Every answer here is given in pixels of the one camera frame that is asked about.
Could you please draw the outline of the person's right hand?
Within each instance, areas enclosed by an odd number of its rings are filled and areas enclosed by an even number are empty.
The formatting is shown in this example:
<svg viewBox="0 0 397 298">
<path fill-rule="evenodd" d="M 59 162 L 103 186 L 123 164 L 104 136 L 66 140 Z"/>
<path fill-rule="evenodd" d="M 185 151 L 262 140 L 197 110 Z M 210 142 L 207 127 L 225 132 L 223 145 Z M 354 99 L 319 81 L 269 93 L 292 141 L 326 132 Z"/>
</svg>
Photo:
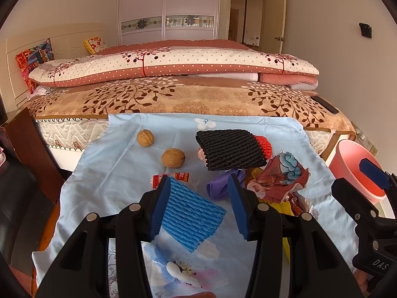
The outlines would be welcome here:
<svg viewBox="0 0 397 298">
<path fill-rule="evenodd" d="M 365 293 L 368 287 L 368 283 L 367 283 L 368 274 L 366 272 L 363 272 L 362 270 L 356 269 L 356 271 L 353 273 L 353 276 L 357 281 L 361 292 Z"/>
</svg>

